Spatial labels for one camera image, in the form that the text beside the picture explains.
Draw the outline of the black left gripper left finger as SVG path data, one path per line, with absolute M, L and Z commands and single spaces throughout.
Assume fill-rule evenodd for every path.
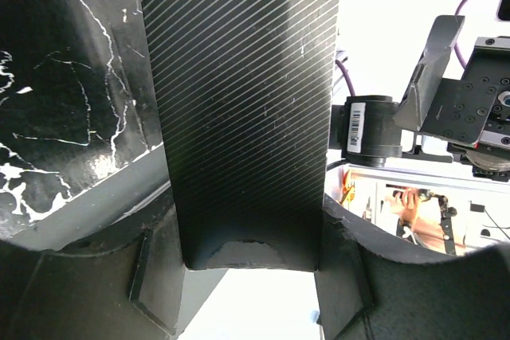
M 169 196 L 59 251 L 2 242 L 1 336 L 175 339 L 183 279 Z

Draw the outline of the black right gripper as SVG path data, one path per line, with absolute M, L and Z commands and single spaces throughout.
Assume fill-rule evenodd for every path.
M 509 38 L 478 38 L 462 78 L 443 78 L 464 22 L 460 15 L 435 18 L 394 121 L 446 141 L 446 151 L 470 165 L 473 177 L 507 181 Z

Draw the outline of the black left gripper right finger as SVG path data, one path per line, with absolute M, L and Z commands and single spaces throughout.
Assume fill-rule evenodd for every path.
M 328 339 L 506 339 L 509 247 L 449 256 L 324 200 L 320 322 Z

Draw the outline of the green black Gillette box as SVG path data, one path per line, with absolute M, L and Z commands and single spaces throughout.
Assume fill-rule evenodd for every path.
M 339 0 L 141 0 L 188 268 L 312 271 Z

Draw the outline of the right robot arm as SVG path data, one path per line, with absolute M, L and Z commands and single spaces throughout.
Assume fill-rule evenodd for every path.
M 400 102 L 349 96 L 332 106 L 329 147 L 372 168 L 388 158 L 459 162 L 475 178 L 509 180 L 509 39 L 479 37 L 461 79 L 444 72 L 464 17 L 436 17 Z

